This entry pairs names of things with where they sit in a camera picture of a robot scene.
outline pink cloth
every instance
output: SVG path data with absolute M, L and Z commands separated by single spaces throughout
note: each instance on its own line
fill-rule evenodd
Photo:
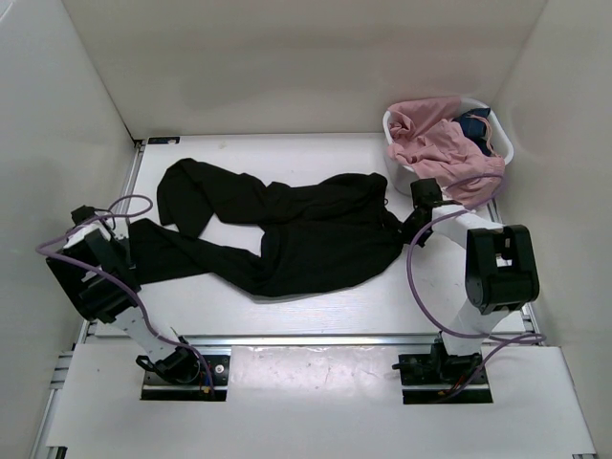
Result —
M 504 174 L 504 160 L 487 157 L 463 135 L 457 116 L 461 99 L 425 98 L 391 105 L 389 132 L 393 143 L 388 155 L 400 164 L 409 165 L 420 179 L 435 178 L 440 186 L 479 174 Z M 465 206 L 490 196 L 499 179 L 478 179 L 454 186 L 448 194 Z

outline white panel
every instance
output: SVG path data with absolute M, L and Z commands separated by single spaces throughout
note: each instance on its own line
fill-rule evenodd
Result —
M 344 172 L 386 176 L 382 134 L 183 137 L 175 145 L 148 145 L 134 192 L 155 197 L 166 169 L 181 158 L 246 172 L 268 184 L 313 185 Z M 388 186 L 387 208 L 404 220 L 411 198 Z M 142 208 L 134 201 L 131 210 Z M 485 209 L 481 212 L 488 215 Z M 157 207 L 148 218 L 159 222 Z M 224 225 L 213 218 L 203 238 L 259 253 L 262 230 Z M 465 252 L 447 238 L 433 236 L 415 257 L 417 286 L 434 314 L 450 323 L 466 299 Z M 143 287 L 141 293 L 160 323 L 184 335 L 435 333 L 412 298 L 404 253 L 381 275 L 352 289 L 294 298 L 255 298 L 213 274 Z M 497 331 L 524 331 L 519 313 Z M 116 335 L 99 326 L 97 335 Z
M 557 348 L 488 366 L 493 404 L 402 405 L 393 348 L 233 348 L 225 403 L 144 402 L 138 349 L 76 349 L 48 443 L 67 459 L 562 459 L 593 452 Z
M 505 216 L 534 239 L 536 314 L 562 346 L 596 446 L 612 457 L 612 2 L 551 0 L 494 104 L 515 156 Z
M 490 102 L 545 0 L 64 0 L 137 138 L 372 132 L 390 103 Z
M 116 197 L 131 152 L 61 2 L 13 2 L 0 20 L 0 457 L 26 457 L 79 323 L 34 246 L 73 208 Z

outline navy blue cloth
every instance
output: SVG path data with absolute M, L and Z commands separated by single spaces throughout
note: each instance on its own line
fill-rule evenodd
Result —
M 459 123 L 463 135 L 474 142 L 485 156 L 490 156 L 492 154 L 487 147 L 487 141 L 484 139 L 487 136 L 487 126 L 481 120 L 472 118 L 470 115 L 488 118 L 490 112 L 491 108 L 473 108 L 453 120 Z

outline cable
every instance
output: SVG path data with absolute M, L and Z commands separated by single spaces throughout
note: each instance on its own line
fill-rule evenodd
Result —
M 155 329 L 155 327 L 151 324 L 151 320 L 149 318 L 148 311 L 146 310 L 146 307 L 144 306 L 144 303 L 142 302 L 142 300 L 140 299 L 140 297 L 138 296 L 138 294 L 136 292 L 134 292 L 132 289 L 130 289 L 129 286 L 124 284 L 118 278 L 114 277 L 112 274 L 107 273 L 106 271 L 101 270 L 100 268 L 97 268 L 95 266 L 89 265 L 87 263 L 83 263 L 82 261 L 76 260 L 76 259 L 74 259 L 74 258 L 72 258 L 70 256 L 62 255 L 60 253 L 56 253 L 54 251 L 51 251 L 51 250 L 47 249 L 49 246 L 51 246 L 53 244 L 57 244 L 58 242 L 64 241 L 66 238 L 72 236 L 81 227 L 83 227 L 85 225 L 89 225 L 89 224 L 94 223 L 94 222 L 106 220 L 106 219 L 112 218 L 112 217 L 115 217 L 115 218 L 125 218 L 125 219 L 128 219 L 130 217 L 138 217 L 140 215 L 144 215 L 150 209 L 153 208 L 153 201 L 151 201 L 151 199 L 149 199 L 147 196 L 143 196 L 141 194 L 132 194 L 132 195 L 127 195 L 127 196 L 123 196 L 122 198 L 119 198 L 117 201 L 115 201 L 113 204 L 111 204 L 111 206 L 109 206 L 109 210 L 112 210 L 112 208 L 114 206 L 116 206 L 117 203 L 119 203 L 120 201 L 123 201 L 125 199 L 131 199 L 131 198 L 141 198 L 141 199 L 144 199 L 148 203 L 148 207 L 145 210 L 141 210 L 141 211 L 138 211 L 136 213 L 113 213 L 113 214 L 109 214 L 109 215 L 97 215 L 96 217 L 92 217 L 89 220 L 84 221 L 83 223 L 81 223 L 77 227 L 75 227 L 75 228 L 71 229 L 70 231 L 68 231 L 66 234 L 62 234 L 61 236 L 57 236 L 57 237 L 55 237 L 55 238 L 53 238 L 53 239 L 51 239 L 51 240 L 49 240 L 47 242 L 43 242 L 42 244 L 39 244 L 38 246 L 36 246 L 35 250 L 36 250 L 37 253 L 39 253 L 39 254 L 41 254 L 43 256 L 48 256 L 48 257 L 53 258 L 55 260 L 63 261 L 64 263 L 68 263 L 70 265 L 77 266 L 77 267 L 79 267 L 79 268 L 81 268 L 83 270 L 95 273 L 95 274 L 99 275 L 100 277 L 103 277 L 104 279 L 108 280 L 109 282 L 115 284 L 117 287 L 119 287 L 124 292 L 126 292 L 128 294 L 128 296 L 134 301 L 135 305 L 138 306 L 138 308 L 141 310 L 142 318 L 144 319 L 144 324 L 146 325 L 147 330 L 155 338 L 157 338 L 161 342 L 164 342 L 166 344 L 170 344 L 172 346 L 183 347 L 183 348 L 191 351 L 196 356 L 198 361 L 204 367 L 204 369 L 205 369 L 205 371 L 207 373 L 207 376 L 208 376 L 208 380 L 211 381 L 210 390 L 214 394 L 214 387 L 212 386 L 212 381 L 213 381 L 212 373 L 210 372 L 210 367 L 209 367 L 206 359 L 202 356 L 200 351 L 198 351 L 198 349 L 196 349 L 194 346 L 192 346 L 190 344 L 185 344 L 185 343 L 182 343 L 180 341 L 175 341 L 173 339 L 168 339 L 168 338 L 162 336 L 160 334 L 160 332 L 158 332 Z
M 508 346 L 509 344 L 513 344 L 513 343 L 539 344 L 539 343 L 543 342 L 544 340 L 546 340 L 546 337 L 544 335 L 542 335 L 542 334 L 523 334 L 523 335 L 520 335 L 520 336 L 512 338 L 512 339 L 504 339 L 504 338 L 495 337 L 493 335 L 489 335 L 489 334 L 486 334 L 486 333 L 467 334 L 467 333 L 456 332 L 454 330 L 449 329 L 446 325 L 444 325 L 442 322 L 440 322 L 429 311 L 429 309 L 427 308 L 427 306 L 424 304 L 423 300 L 421 299 L 421 296 L 419 295 L 419 292 L 417 291 L 416 284 L 414 282 L 414 274 L 412 273 L 412 255 L 414 253 L 414 250 L 415 250 L 415 247 L 417 245 L 417 242 L 419 241 L 419 239 L 421 239 L 421 236 L 426 231 L 428 231 L 431 227 L 436 225 L 437 223 L 440 223 L 440 222 L 442 222 L 444 220 L 447 220 L 449 218 L 458 217 L 460 215 L 468 213 L 471 210 L 473 210 L 475 208 L 479 208 L 480 206 L 483 206 L 486 203 L 492 201 L 506 187 L 506 183 L 505 183 L 504 177 L 502 175 L 498 175 L 498 174 L 482 174 L 482 175 L 476 175 L 476 176 L 468 177 L 466 179 L 457 181 L 457 182 L 447 186 L 447 189 L 449 189 L 451 187 L 459 186 L 459 185 L 471 182 L 473 180 L 484 179 L 484 178 L 498 178 L 498 179 L 500 179 L 499 185 L 497 185 L 497 187 L 495 188 L 495 190 L 493 191 L 493 193 L 489 197 L 487 197 L 486 199 L 483 199 L 483 200 L 477 202 L 476 204 L 471 205 L 470 207 L 466 207 L 465 209 L 457 210 L 456 212 L 450 213 L 448 215 L 443 215 L 442 217 L 438 217 L 438 218 L 433 219 L 431 222 L 427 223 L 425 226 L 423 226 L 415 234 L 415 236 L 412 238 L 412 241 L 410 241 L 410 245 L 408 247 L 408 255 L 407 255 L 407 258 L 406 258 L 406 262 L 405 262 L 406 263 L 406 275 L 407 275 L 407 278 L 408 278 L 408 285 L 410 287 L 410 292 L 412 292 L 412 295 L 414 296 L 414 300 L 416 301 L 417 305 L 419 306 L 419 308 L 421 309 L 423 314 L 427 317 L 427 319 L 431 323 L 433 323 L 437 328 L 439 328 L 440 330 L 442 330 L 446 334 L 451 335 L 453 337 L 463 338 L 463 339 L 486 339 L 486 338 L 488 338 L 488 339 L 492 339 L 492 340 L 500 342 L 500 344 L 497 345 L 497 347 L 495 347 L 487 355 L 487 357 L 482 360 L 480 365 L 478 365 L 476 367 L 476 369 L 471 373 L 470 377 L 460 387 L 458 387 L 456 390 L 453 390 L 446 397 L 444 397 L 442 399 L 439 399 L 439 400 L 437 400 L 434 403 L 444 402 L 444 401 L 446 401 L 446 400 L 448 400 L 448 399 L 450 399 L 452 397 L 456 397 L 461 392 L 463 392 L 463 390 L 465 390 L 465 388 L 468 387 L 468 385 L 470 385 L 470 383 L 474 380 L 474 378 L 476 378 L 478 376 L 478 374 L 484 369 L 485 363 L 487 361 L 489 361 L 489 359 L 492 356 L 494 356 L 497 352 L 499 352 L 501 349 L 503 349 L 504 347 Z

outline clothes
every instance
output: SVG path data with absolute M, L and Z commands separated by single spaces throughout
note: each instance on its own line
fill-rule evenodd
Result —
M 487 141 L 483 139 L 488 137 L 490 132 L 488 125 L 479 118 L 485 120 L 490 113 L 491 108 L 473 108 L 453 120 L 459 123 L 463 135 L 474 142 L 485 156 L 493 153 L 492 148 L 489 148 Z
M 402 252 L 401 223 L 384 207 L 387 180 L 343 174 L 319 185 L 265 186 L 248 174 L 180 160 L 165 173 L 157 201 L 162 225 L 129 227 L 141 283 L 216 273 L 252 295 L 330 292 L 382 273 Z M 213 214 L 264 230 L 261 256 L 198 239 Z
M 450 118 L 461 99 L 427 98 L 391 105 L 389 132 L 393 143 L 388 155 L 411 166 L 419 178 L 435 178 L 440 186 L 480 174 L 503 175 L 504 160 L 484 156 L 478 146 L 463 135 L 458 122 Z M 499 179 L 478 179 L 448 190 L 450 196 L 469 206 L 491 195 Z

